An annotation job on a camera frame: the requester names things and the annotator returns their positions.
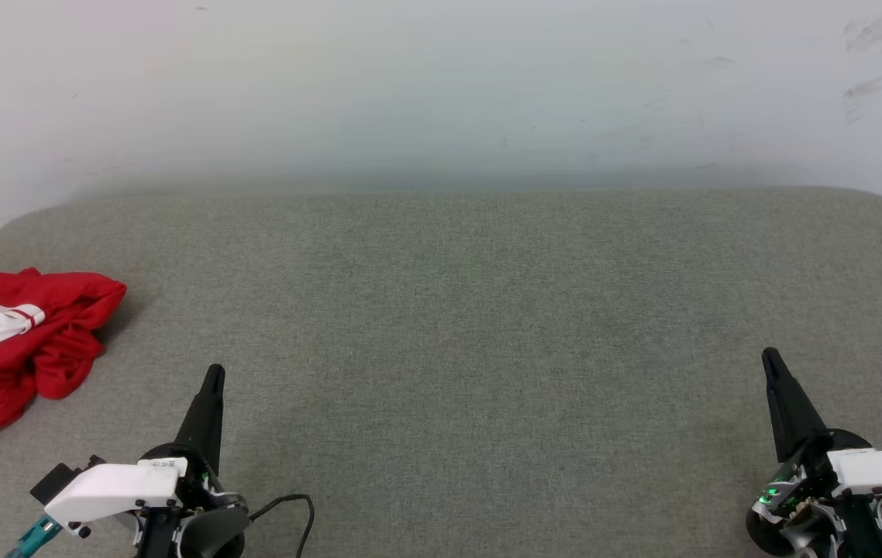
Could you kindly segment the red and white jersey shirt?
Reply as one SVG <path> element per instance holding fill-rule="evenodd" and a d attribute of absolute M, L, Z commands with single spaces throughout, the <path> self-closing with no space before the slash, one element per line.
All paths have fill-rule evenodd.
<path fill-rule="evenodd" d="M 103 345 L 96 332 L 126 295 L 125 284 L 90 272 L 0 272 L 0 430 L 36 397 L 75 392 Z"/>

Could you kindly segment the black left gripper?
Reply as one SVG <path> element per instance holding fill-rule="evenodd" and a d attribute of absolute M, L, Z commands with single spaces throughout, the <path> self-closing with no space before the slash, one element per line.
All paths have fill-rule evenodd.
<path fill-rule="evenodd" d="M 144 453 L 147 465 L 182 467 L 164 504 L 136 513 L 134 558 L 240 558 L 250 525 L 245 498 L 222 488 L 220 450 L 225 368 L 208 367 L 175 438 Z"/>

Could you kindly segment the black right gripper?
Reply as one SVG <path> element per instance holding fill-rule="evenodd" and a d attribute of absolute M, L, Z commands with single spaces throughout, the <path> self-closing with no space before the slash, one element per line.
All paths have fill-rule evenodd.
<path fill-rule="evenodd" d="M 882 558 L 882 487 L 847 487 L 830 460 L 872 447 L 828 430 L 778 349 L 764 349 L 761 363 L 781 465 L 746 513 L 750 540 L 777 558 Z"/>

